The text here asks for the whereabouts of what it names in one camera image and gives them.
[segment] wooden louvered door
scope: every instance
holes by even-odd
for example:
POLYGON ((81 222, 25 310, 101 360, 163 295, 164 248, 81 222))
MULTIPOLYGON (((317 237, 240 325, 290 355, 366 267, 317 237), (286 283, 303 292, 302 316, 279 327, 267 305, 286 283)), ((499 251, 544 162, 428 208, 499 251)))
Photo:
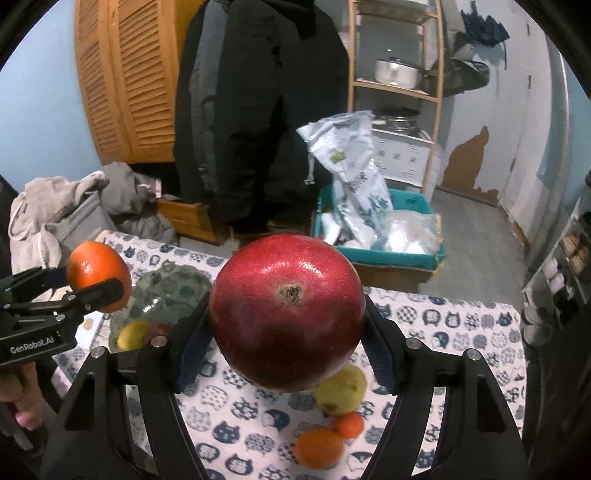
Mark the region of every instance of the wooden louvered door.
POLYGON ((115 90, 131 147, 123 160, 174 161, 175 2, 109 0, 109 4, 115 90))
POLYGON ((174 161, 177 37, 201 3, 77 0, 80 90, 104 164, 174 161))
POLYGON ((119 118, 109 47, 108 3, 78 0, 74 22, 76 64, 90 132, 104 164, 129 156, 119 118))

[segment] hanging coat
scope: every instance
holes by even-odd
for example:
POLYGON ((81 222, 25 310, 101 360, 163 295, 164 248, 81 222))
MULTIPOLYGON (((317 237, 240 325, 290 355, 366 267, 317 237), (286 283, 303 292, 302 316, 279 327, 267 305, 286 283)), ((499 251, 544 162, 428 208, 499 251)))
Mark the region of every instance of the hanging coat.
POLYGON ((231 3, 232 0, 210 0, 207 5, 201 40, 189 81, 193 151, 203 185, 211 194, 217 191, 212 131, 217 74, 231 3))
MULTIPOLYGON (((234 0, 217 80, 217 205, 228 221, 265 202, 309 193, 307 148, 296 129, 346 111, 349 59, 313 0, 234 0)), ((330 175, 313 163, 317 184, 330 175)))
POLYGON ((183 44, 183 52, 178 66, 176 107, 174 110, 174 162, 178 170, 180 196, 185 203, 203 202, 207 198, 199 165, 204 158, 196 158, 193 150, 193 126, 191 122, 191 96, 189 81, 197 47, 201 39, 203 18, 209 1, 199 7, 191 20, 183 44))

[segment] stainless steel pot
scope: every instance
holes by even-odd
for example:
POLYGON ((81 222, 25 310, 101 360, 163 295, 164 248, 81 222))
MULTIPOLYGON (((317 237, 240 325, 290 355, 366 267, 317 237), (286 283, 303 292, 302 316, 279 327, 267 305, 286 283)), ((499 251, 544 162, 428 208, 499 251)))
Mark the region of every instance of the stainless steel pot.
POLYGON ((374 112, 374 126, 392 132, 410 134, 419 130, 419 112, 410 108, 384 108, 374 112))
POLYGON ((375 61, 375 80, 386 85, 413 90, 417 87, 422 68, 395 57, 375 61))

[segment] small orange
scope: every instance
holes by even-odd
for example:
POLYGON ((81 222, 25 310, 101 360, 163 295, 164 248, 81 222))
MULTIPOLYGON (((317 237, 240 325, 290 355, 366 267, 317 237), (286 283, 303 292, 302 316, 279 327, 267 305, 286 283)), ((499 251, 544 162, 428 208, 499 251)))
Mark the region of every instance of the small orange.
POLYGON ((126 263, 109 245, 99 242, 84 242, 74 249, 66 265, 66 278, 74 291, 110 278, 121 281, 123 297, 100 310, 102 313, 120 310, 131 295, 131 275, 126 263))
POLYGON ((363 431, 363 417, 356 411, 341 415, 333 423, 333 430, 345 440, 355 439, 363 431))
POLYGON ((343 439, 329 429, 313 429, 302 433, 295 442, 294 455, 306 468, 332 468, 343 456, 343 439))

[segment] clear plastic bag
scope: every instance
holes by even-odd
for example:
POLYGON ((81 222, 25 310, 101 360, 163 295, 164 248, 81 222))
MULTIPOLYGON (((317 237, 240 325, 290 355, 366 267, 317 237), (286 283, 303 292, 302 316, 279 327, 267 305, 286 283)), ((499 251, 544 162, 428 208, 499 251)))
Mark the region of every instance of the clear plastic bag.
POLYGON ((109 349, 118 352, 121 330, 138 320, 175 324, 191 315, 201 298, 212 289, 207 272, 191 265, 164 262, 157 270, 142 275, 131 290, 127 305, 111 317, 109 349))
POLYGON ((333 174, 335 221, 365 249, 387 242, 382 220, 394 211, 373 159, 372 118, 369 111, 342 113, 297 130, 310 154, 333 174))
POLYGON ((436 255, 441 247, 441 217, 410 210, 394 210, 384 219, 388 240, 383 250, 436 255))

